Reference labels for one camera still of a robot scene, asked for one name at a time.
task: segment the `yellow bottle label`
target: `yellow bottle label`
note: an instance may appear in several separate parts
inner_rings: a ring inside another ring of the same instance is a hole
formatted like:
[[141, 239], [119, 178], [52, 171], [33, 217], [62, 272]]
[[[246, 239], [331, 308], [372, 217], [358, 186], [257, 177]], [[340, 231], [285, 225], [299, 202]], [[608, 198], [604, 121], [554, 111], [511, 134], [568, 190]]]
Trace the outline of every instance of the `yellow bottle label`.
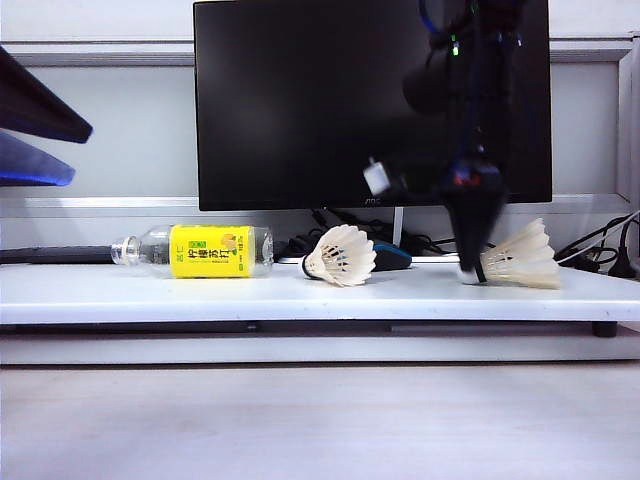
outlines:
[[250, 276], [255, 261], [251, 228], [175, 225], [169, 236], [171, 273], [176, 278]]

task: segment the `black rubber foot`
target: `black rubber foot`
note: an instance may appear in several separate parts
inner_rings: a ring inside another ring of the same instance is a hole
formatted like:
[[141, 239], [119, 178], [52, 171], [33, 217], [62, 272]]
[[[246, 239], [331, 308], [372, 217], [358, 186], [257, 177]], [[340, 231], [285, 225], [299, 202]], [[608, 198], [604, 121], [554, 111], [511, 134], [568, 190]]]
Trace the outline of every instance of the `black rubber foot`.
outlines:
[[591, 322], [593, 335], [600, 338], [613, 338], [618, 334], [618, 322]]

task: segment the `computer mouse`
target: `computer mouse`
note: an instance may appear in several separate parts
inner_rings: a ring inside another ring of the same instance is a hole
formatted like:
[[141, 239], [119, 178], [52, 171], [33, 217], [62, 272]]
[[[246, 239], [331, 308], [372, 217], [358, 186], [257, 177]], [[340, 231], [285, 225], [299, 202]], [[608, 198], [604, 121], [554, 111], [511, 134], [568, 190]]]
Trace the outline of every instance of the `computer mouse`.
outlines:
[[373, 251], [376, 252], [374, 272], [403, 270], [411, 265], [411, 255], [391, 243], [376, 240], [373, 242]]

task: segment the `robotic arm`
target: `robotic arm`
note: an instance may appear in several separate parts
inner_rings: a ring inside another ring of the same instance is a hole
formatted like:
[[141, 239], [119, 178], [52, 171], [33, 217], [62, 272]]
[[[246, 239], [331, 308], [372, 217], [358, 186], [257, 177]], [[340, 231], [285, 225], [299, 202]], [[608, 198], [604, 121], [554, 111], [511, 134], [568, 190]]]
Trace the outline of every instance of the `robotic arm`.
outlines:
[[[437, 189], [449, 212], [464, 283], [485, 281], [480, 253], [507, 196], [512, 57], [522, 45], [517, 28], [523, 3], [465, 0], [464, 10], [439, 30], [418, 0], [431, 52], [424, 66], [406, 76], [403, 90], [416, 112], [446, 112], [449, 161]], [[376, 172], [386, 184], [369, 181]], [[389, 180], [381, 164], [369, 167], [365, 177], [374, 194], [402, 184]]]

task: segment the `bottle neck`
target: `bottle neck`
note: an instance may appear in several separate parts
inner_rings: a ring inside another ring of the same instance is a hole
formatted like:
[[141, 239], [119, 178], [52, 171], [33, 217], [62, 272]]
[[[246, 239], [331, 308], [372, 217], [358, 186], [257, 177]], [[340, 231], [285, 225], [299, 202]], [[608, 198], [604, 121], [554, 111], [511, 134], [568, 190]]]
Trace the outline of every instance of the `bottle neck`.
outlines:
[[125, 237], [111, 245], [111, 259], [116, 265], [137, 265], [140, 262], [140, 241]]

